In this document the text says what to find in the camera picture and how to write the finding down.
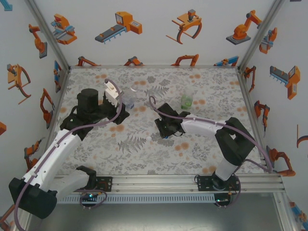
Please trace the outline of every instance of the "clear plastic bottle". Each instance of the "clear plastic bottle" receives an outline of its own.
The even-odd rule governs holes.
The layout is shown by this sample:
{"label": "clear plastic bottle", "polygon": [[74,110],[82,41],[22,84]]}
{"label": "clear plastic bottle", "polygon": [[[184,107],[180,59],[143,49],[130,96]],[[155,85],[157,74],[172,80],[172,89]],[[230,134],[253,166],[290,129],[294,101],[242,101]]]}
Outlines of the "clear plastic bottle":
{"label": "clear plastic bottle", "polygon": [[125,107],[127,110],[132,109],[135,106],[135,102],[137,99],[137,90],[138,87],[136,84],[133,84],[130,89],[127,89],[123,96],[123,103],[125,104]]}

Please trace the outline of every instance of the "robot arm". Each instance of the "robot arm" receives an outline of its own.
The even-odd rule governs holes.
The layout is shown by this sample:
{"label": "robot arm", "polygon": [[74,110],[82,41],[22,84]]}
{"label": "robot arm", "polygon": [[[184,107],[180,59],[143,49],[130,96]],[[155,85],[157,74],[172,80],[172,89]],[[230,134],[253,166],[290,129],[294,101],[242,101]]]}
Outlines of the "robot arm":
{"label": "robot arm", "polygon": [[44,219],[54,210],[57,200],[77,189],[96,187],[96,171],[84,166],[78,167],[72,174],[62,179],[55,180],[54,177],[65,159],[78,147],[93,127],[74,130],[66,135],[69,131],[83,125],[98,123],[104,118],[112,119],[117,113],[119,116],[113,120],[116,124],[120,124],[129,116],[124,104],[121,111],[117,112],[118,91],[110,82],[106,85],[108,88],[105,90],[101,105],[98,105],[98,91],[95,89],[84,89],[77,95],[78,105],[64,119],[60,125],[61,130],[41,159],[22,179],[14,178],[10,182],[9,189],[15,204],[26,183],[29,184],[23,193],[19,208]]}
{"label": "robot arm", "polygon": [[[188,112],[182,112],[178,114],[167,103],[159,107],[158,110],[170,116],[199,118]],[[160,116],[161,119],[155,120],[155,123],[160,131],[162,138],[167,138],[176,132],[181,132],[198,134],[217,140],[224,156],[224,159],[221,161],[220,165],[212,176],[213,186],[217,190],[223,190],[225,188],[228,179],[235,172],[238,166],[242,165],[248,154],[254,148],[254,144],[248,141],[241,134],[216,124],[226,124],[228,126],[237,128],[238,130],[251,137],[249,132],[237,118],[231,117],[227,121],[208,120],[213,122],[210,123],[199,120],[173,119],[164,115]]]}

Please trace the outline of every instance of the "table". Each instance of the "table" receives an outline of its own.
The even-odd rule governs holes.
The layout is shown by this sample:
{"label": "table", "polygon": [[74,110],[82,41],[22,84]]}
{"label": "table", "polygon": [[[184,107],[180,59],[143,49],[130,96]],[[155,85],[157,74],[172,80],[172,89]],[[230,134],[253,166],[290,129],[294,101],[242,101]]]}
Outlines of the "table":
{"label": "table", "polygon": [[[138,86],[138,99],[130,116],[121,125],[110,123],[95,127],[74,153],[66,159],[59,175],[67,175],[84,165],[98,175],[205,174],[215,171],[223,156],[216,141],[184,134],[162,139],[154,120],[159,115],[150,108],[153,95],[157,107],[167,102],[178,113],[180,98],[193,91],[189,112],[199,117],[227,120],[238,118],[253,135],[243,95],[234,68],[74,68],[57,118],[56,132],[71,109],[77,105],[77,94],[85,88],[99,91],[103,101],[104,79],[112,79],[124,92]],[[261,163],[257,148],[248,158]],[[244,163],[239,173],[262,173],[251,163]]]}

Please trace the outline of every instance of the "floral tablecloth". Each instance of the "floral tablecloth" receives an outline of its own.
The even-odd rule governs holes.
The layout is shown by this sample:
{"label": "floral tablecloth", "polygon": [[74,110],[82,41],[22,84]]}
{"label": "floral tablecloth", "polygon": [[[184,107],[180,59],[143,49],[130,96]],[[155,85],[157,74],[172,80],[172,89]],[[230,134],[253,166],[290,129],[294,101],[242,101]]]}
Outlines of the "floral tablecloth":
{"label": "floral tablecloth", "polygon": [[[80,165],[95,169],[98,175],[212,173],[223,158],[218,143],[193,134],[162,139],[154,122],[159,116],[150,108],[149,95],[156,98],[157,107],[167,102],[180,113],[181,95],[190,90],[193,104],[189,112],[215,120],[236,117],[253,134],[235,69],[218,68],[73,69],[55,133],[77,105],[77,94],[82,89],[97,89],[99,103],[102,103],[106,77],[124,92],[132,84],[138,85],[135,106],[128,111],[130,116],[121,125],[110,123],[90,131],[58,174],[69,174]],[[260,163],[256,148],[248,158]],[[238,172],[263,171],[245,163]]]}

